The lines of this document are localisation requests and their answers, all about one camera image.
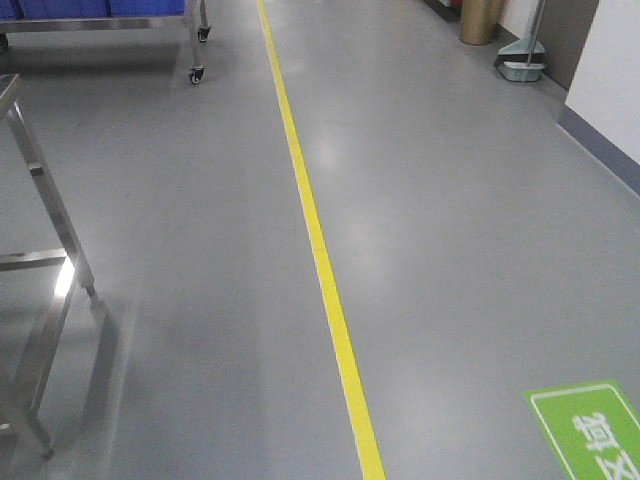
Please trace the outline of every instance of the green floor sign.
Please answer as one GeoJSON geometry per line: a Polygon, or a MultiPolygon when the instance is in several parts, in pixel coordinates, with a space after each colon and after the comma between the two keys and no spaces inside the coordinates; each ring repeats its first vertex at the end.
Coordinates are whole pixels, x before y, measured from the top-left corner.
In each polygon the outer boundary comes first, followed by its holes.
{"type": "Polygon", "coordinates": [[[572,480],[640,480],[638,414],[613,380],[527,392],[572,480]]]}

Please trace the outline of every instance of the stainless steel table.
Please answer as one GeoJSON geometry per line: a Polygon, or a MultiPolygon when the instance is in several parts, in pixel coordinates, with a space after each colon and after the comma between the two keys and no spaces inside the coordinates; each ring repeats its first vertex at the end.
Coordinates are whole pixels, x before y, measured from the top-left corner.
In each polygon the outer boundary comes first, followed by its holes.
{"type": "Polygon", "coordinates": [[[20,110],[18,99],[21,86],[18,75],[0,77],[0,118],[6,119],[9,124],[62,248],[0,255],[2,275],[31,268],[60,269],[46,318],[42,325],[37,325],[32,330],[15,375],[12,377],[0,363],[0,457],[4,457],[5,461],[10,458],[18,438],[39,445],[45,457],[52,455],[51,438],[38,419],[38,410],[75,284],[84,288],[90,297],[97,299],[93,274],[78,236],[42,150],[20,110]]]}
{"type": "Polygon", "coordinates": [[[0,21],[0,49],[6,49],[9,46],[7,33],[139,30],[151,28],[187,28],[189,30],[191,51],[193,53],[193,67],[189,73],[189,78],[194,85],[199,84],[205,71],[200,43],[207,41],[211,31],[207,20],[206,0],[187,0],[184,15],[2,20],[0,21]]]}

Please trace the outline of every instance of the yellow floor tape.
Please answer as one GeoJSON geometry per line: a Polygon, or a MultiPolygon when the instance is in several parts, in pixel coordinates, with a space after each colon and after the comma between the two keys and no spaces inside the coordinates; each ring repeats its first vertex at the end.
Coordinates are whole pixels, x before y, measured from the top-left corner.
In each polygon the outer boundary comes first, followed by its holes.
{"type": "Polygon", "coordinates": [[[291,151],[291,159],[293,160],[300,199],[302,200],[304,217],[307,222],[309,239],[311,241],[316,270],[322,289],[324,307],[327,312],[327,320],[329,322],[338,368],[340,370],[342,388],[347,401],[351,427],[358,449],[362,475],[365,480],[385,480],[386,475],[382,465],[382,457],[380,456],[378,442],[376,441],[371,423],[369,408],[367,407],[367,401],[358,371],[358,364],[353,346],[351,345],[349,329],[344,318],[342,304],[340,303],[340,296],[331,267],[331,261],[324,242],[324,234],[322,233],[318,210],[313,198],[313,191],[302,153],[302,147],[300,146],[300,139],[298,138],[293,114],[291,113],[287,90],[284,79],[282,78],[280,61],[278,60],[278,54],[273,41],[271,25],[269,24],[264,0],[257,0],[257,2],[267,51],[271,61],[271,70],[278,93],[280,113],[289,142],[289,150],[291,151]]]}

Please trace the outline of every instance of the gold trash can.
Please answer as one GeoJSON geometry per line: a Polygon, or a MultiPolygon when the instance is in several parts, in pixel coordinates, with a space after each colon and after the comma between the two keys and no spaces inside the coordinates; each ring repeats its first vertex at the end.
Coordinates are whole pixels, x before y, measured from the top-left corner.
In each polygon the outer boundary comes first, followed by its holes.
{"type": "Polygon", "coordinates": [[[470,45],[491,43],[504,0],[464,0],[460,40],[470,45]]]}

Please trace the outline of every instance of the blue crate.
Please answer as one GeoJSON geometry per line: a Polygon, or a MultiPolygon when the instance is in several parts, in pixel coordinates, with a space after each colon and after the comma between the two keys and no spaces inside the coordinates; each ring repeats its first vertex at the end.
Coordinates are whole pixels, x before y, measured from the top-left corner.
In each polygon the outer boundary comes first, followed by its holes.
{"type": "Polygon", "coordinates": [[[108,17],[107,0],[20,0],[26,18],[108,17]]]}
{"type": "Polygon", "coordinates": [[[183,15],[184,0],[110,0],[114,17],[183,15]]]}
{"type": "Polygon", "coordinates": [[[17,20],[22,18],[18,0],[0,0],[0,20],[17,20]]]}

